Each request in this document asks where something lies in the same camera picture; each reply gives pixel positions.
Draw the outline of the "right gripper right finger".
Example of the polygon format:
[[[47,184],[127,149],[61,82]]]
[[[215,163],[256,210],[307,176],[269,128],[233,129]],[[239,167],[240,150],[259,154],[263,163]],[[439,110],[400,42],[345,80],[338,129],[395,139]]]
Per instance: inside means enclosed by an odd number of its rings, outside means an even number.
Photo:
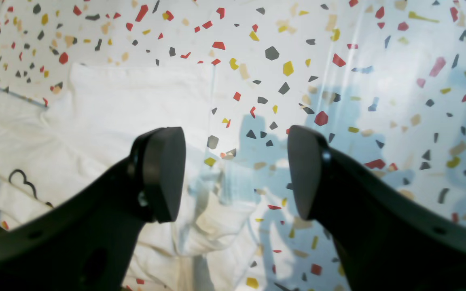
[[[299,217],[318,221],[322,181],[331,165],[329,144],[323,134],[293,125],[287,140],[292,192]]]

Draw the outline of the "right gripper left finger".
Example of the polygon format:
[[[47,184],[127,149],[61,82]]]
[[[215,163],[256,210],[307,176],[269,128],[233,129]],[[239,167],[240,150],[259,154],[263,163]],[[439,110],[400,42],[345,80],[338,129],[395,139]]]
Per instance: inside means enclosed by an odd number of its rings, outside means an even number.
[[[182,127],[161,127],[135,138],[130,154],[130,176],[139,189],[138,211],[144,222],[176,221],[185,163]]]

